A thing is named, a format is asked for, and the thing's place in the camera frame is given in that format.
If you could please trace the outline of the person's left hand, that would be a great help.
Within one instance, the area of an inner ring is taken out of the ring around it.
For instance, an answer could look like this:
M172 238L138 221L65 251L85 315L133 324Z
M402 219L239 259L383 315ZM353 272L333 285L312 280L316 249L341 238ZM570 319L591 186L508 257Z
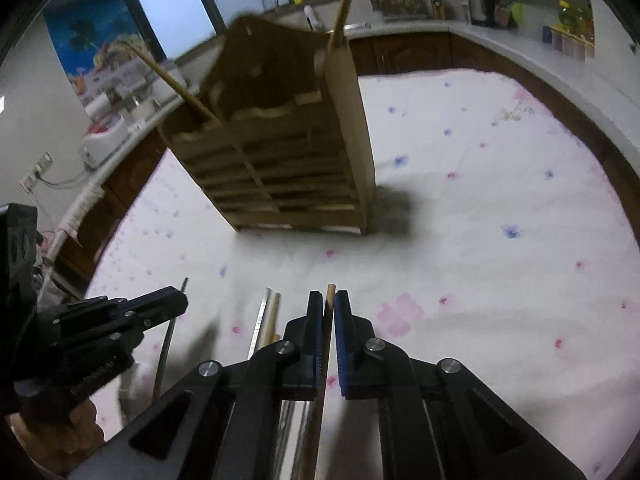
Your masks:
M9 415L6 421L45 479L66 479L105 443L104 432L96 422L96 406L89 399L58 426L28 424L18 413Z

